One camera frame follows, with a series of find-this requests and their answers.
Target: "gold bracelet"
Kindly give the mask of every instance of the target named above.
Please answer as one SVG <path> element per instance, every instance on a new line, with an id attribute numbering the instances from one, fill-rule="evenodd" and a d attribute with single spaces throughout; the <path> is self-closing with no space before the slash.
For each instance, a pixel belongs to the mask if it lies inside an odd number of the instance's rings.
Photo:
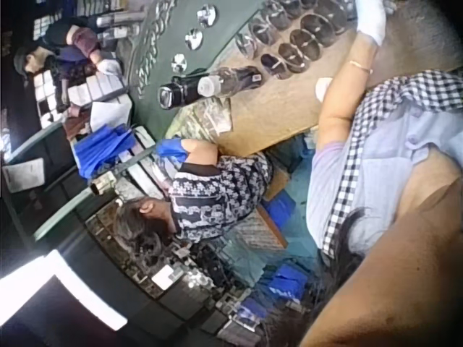
<path id="1" fill-rule="evenodd" d="M 368 72 L 369 74 L 372 74 L 373 73 L 373 70 L 372 69 L 367 69 L 366 67 L 363 67 L 362 65 L 360 65 L 359 63 L 357 63 L 355 60 L 349 60 L 349 64 L 352 64 L 354 65 L 355 67 L 358 67 L 359 69 L 365 71 L 365 72 Z"/>

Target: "light blue shirt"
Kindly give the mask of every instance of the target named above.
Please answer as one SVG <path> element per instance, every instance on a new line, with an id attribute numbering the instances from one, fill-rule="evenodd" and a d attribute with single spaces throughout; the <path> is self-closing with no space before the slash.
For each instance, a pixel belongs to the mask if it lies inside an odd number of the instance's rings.
<path id="1" fill-rule="evenodd" d="M 307 227 L 322 247 L 336 199 L 351 136 L 315 154 L 307 197 Z M 349 248 L 366 254 L 394 221 L 402 191 L 413 166 L 425 160 L 429 147 L 463 167 L 463 110 L 431 112 L 405 101 L 373 130 L 365 141 L 352 210 L 364 207 L 366 216 L 352 230 Z"/>

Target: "checkered scarf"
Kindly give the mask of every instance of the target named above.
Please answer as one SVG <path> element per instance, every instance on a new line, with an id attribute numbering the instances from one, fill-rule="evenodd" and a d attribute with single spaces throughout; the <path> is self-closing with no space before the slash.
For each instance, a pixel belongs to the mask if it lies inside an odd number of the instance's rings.
<path id="1" fill-rule="evenodd" d="M 322 250 L 330 257 L 334 256 L 334 236 L 352 209 L 365 140 L 404 99 L 414 101 L 427 111 L 463 108 L 463 78 L 426 70 L 414 76 L 387 80 L 365 96 L 355 112 L 344 172 L 323 238 Z"/>

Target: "black hair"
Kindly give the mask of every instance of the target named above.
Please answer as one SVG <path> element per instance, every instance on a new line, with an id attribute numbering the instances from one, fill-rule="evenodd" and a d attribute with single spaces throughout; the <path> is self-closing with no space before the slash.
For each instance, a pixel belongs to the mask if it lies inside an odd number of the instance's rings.
<path id="1" fill-rule="evenodd" d="M 132 199 L 117 209 L 114 238 L 145 268 L 154 266 L 169 243 L 168 225 L 163 219 L 146 218 L 140 206 L 146 197 Z"/>
<path id="2" fill-rule="evenodd" d="M 325 305 L 346 283 L 363 261 L 363 255 L 349 249 L 349 236 L 355 224 L 365 216 L 365 209 L 350 213 L 339 230 L 334 234 L 334 257 L 326 262 L 325 255 L 319 250 L 320 278 L 315 284 L 315 302 L 309 319 L 315 321 Z"/>
<path id="3" fill-rule="evenodd" d="M 27 72 L 25 66 L 27 64 L 26 57 L 28 54 L 34 52 L 40 46 L 40 41 L 28 41 L 19 47 L 16 51 L 16 54 L 13 58 L 14 68 L 18 74 L 21 74 L 24 77 L 27 77 Z"/>

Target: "black thermos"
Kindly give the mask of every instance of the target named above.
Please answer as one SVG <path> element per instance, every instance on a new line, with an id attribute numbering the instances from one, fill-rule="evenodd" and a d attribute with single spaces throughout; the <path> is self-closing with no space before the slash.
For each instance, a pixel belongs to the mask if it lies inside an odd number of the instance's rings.
<path id="1" fill-rule="evenodd" d="M 197 92 L 197 84 L 201 77 L 208 75 L 208 73 L 203 73 L 186 77 L 173 76 L 171 83 L 159 87 L 159 104 L 163 109 L 171 110 L 176 107 L 192 104 L 204 98 Z"/>

